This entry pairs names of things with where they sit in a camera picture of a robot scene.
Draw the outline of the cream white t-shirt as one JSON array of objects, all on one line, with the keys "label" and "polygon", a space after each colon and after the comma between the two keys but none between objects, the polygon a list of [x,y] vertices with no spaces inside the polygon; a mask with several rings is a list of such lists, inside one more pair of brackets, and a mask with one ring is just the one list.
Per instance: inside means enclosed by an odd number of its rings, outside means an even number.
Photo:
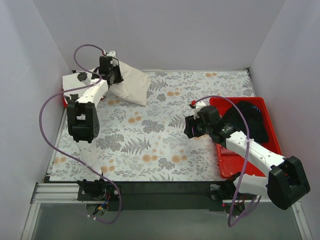
[{"label": "cream white t-shirt", "polygon": [[123,100],[145,107],[151,78],[146,73],[122,61],[119,62],[119,69],[123,81],[112,84],[109,91]]}]

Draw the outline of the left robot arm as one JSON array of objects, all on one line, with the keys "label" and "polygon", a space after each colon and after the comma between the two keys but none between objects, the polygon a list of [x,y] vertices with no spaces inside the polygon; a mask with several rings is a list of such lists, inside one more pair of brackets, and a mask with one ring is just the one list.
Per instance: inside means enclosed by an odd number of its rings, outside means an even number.
[{"label": "left robot arm", "polygon": [[116,52],[110,51],[100,56],[99,66],[92,73],[75,71],[71,76],[79,88],[94,85],[102,77],[98,84],[85,88],[83,93],[77,90],[65,96],[68,133],[76,142],[80,151],[80,160],[86,167],[101,174],[96,146],[100,132],[97,105],[110,86],[123,81]]}]

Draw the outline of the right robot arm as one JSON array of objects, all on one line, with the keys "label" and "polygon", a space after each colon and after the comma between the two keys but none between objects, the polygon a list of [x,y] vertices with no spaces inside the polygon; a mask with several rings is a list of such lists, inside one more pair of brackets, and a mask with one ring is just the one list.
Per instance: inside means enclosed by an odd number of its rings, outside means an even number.
[{"label": "right robot arm", "polygon": [[311,190],[302,162],[295,156],[284,157],[265,148],[232,124],[224,122],[213,105],[192,103],[193,115],[185,118],[184,133],[188,138],[210,136],[223,148],[243,157],[257,167],[263,176],[238,172],[215,192],[237,199],[241,195],[269,198],[282,210],[288,209]]}]

